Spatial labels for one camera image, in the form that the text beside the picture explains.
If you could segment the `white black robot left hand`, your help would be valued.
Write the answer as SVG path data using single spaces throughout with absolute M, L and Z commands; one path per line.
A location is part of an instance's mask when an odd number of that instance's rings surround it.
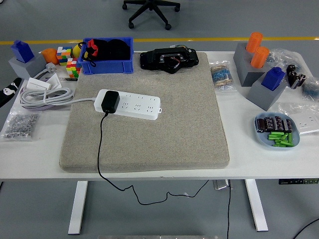
M 3 107 L 15 96 L 21 82 L 22 78 L 18 77 L 10 85 L 0 91 L 0 107 Z

